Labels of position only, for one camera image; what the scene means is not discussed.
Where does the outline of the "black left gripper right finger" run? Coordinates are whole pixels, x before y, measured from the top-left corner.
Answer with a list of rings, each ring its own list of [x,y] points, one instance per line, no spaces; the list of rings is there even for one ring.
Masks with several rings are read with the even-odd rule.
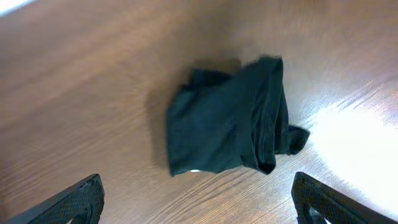
[[[304,172],[297,172],[291,190],[299,224],[397,224]]]

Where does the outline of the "dark green t-shirt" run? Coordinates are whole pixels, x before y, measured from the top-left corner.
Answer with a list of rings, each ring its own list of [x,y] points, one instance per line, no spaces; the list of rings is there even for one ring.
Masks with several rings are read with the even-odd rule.
[[[262,56],[230,74],[196,68],[166,113],[170,174],[244,166],[270,174],[310,133],[290,124],[280,57]]]

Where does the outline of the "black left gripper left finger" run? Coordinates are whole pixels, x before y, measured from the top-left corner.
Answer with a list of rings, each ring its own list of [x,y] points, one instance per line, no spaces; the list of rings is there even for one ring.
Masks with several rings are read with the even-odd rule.
[[[99,174],[91,174],[14,216],[6,223],[97,224],[104,208],[104,188]]]

